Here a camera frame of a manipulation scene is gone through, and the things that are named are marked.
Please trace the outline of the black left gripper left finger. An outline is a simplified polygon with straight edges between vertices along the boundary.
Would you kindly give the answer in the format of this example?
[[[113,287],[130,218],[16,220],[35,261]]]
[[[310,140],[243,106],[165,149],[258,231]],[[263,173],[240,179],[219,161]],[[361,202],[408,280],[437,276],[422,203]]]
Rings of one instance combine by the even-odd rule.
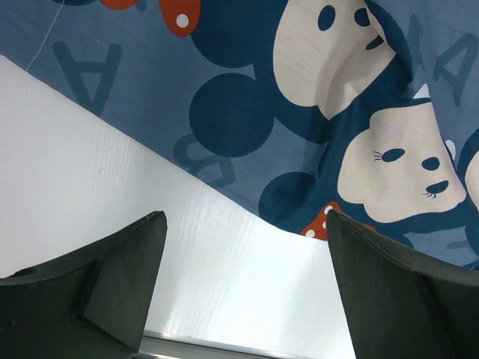
[[[1,279],[2,358],[132,358],[167,234],[155,211],[110,236]]]

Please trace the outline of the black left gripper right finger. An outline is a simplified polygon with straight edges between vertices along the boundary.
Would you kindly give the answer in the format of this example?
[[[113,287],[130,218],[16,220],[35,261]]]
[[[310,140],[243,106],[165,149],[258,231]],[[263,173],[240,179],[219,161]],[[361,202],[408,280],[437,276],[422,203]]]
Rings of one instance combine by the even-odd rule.
[[[478,272],[327,215],[328,246],[357,358],[477,358]]]

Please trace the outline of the blue cartoon mouse placemat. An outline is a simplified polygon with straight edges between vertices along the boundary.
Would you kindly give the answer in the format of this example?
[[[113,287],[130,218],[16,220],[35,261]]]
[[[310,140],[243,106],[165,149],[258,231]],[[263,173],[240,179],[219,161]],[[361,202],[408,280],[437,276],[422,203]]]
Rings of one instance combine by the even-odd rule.
[[[478,268],[476,1],[3,1],[1,54],[277,228]]]

